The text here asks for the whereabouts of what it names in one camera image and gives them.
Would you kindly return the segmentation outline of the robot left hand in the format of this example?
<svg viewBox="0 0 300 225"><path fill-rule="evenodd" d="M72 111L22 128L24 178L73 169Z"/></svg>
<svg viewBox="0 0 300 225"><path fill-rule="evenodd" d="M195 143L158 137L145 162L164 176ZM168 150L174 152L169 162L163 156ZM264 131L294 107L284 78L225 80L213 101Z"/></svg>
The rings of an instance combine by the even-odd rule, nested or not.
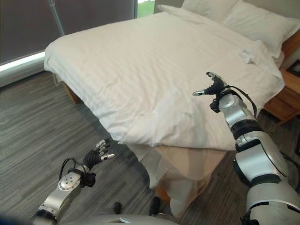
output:
<svg viewBox="0 0 300 225"><path fill-rule="evenodd" d="M95 165L102 161L109 160L115 157L114 154L108 154L111 146L111 139L106 138L98 143L86 154L82 164L91 170Z"/></svg>

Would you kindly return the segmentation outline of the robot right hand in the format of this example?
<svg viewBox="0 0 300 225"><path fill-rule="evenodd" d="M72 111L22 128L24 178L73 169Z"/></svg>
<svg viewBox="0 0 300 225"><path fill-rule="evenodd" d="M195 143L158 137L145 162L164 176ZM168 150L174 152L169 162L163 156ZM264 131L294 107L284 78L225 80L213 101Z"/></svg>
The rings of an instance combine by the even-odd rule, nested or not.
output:
<svg viewBox="0 0 300 225"><path fill-rule="evenodd" d="M204 90L193 92L193 96L218 95L227 86L227 83L219 75L213 72L207 72L206 75L211 78L213 84Z"/></svg>

